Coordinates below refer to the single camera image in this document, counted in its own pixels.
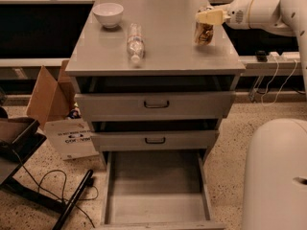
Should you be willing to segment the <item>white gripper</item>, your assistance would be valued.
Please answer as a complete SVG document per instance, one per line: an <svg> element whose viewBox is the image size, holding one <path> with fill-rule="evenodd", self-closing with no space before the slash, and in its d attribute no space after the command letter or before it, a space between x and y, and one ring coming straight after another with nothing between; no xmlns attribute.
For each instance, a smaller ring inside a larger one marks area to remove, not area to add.
<svg viewBox="0 0 307 230"><path fill-rule="evenodd" d="M201 11L196 14L196 21L201 24L222 25L232 29L247 30L248 11L252 0L234 0L221 5L220 9Z"/></svg>

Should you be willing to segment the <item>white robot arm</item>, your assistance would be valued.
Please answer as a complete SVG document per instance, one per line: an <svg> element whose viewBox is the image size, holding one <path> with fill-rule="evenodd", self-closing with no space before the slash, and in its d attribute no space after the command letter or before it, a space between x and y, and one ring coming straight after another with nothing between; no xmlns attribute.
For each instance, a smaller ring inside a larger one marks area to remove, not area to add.
<svg viewBox="0 0 307 230"><path fill-rule="evenodd" d="M196 13L201 24L295 36L307 67L307 0L234 0ZM275 119L248 146L242 230L307 230L307 122Z"/></svg>

